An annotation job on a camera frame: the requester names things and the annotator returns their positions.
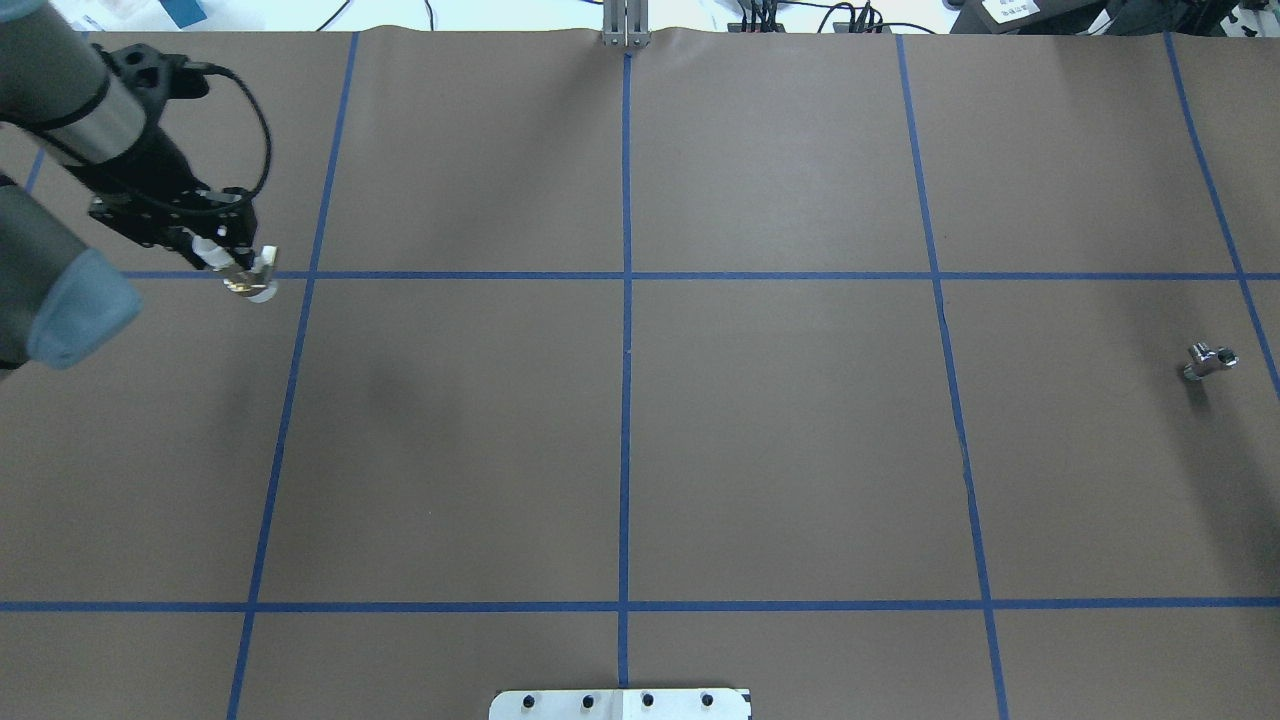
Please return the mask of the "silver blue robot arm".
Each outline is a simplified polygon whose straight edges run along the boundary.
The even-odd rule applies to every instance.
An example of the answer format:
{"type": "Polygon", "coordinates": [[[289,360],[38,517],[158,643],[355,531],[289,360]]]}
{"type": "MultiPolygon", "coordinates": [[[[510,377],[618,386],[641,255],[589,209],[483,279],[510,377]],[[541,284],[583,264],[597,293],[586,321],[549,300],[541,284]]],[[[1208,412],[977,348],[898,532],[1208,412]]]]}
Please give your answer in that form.
{"type": "MultiPolygon", "coordinates": [[[[50,1],[3,4],[3,124],[79,186],[84,214],[142,249],[180,258],[234,296],[276,293],[276,250],[259,247],[255,201],[273,168],[265,113],[232,69],[147,44],[105,49],[50,1]],[[248,186],[200,179],[163,115],[209,94],[212,79],[244,96],[262,135],[248,186]]],[[[141,313],[125,273],[47,208],[29,178],[3,176],[3,374],[31,364],[74,366],[141,313]]]]}

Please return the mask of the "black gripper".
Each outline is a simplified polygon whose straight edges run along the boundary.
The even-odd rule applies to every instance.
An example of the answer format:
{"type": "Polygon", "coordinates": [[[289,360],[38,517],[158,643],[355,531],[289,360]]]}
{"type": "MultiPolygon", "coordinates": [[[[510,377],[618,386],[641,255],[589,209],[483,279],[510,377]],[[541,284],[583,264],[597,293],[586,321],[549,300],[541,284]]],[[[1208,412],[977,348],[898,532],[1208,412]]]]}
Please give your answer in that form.
{"type": "Polygon", "coordinates": [[[141,150],[88,167],[95,192],[90,215],[143,246],[178,252],[192,266],[207,263],[195,251],[209,240],[250,269],[257,260],[259,222],[247,188],[214,188],[201,181],[180,150],[141,150]]]}

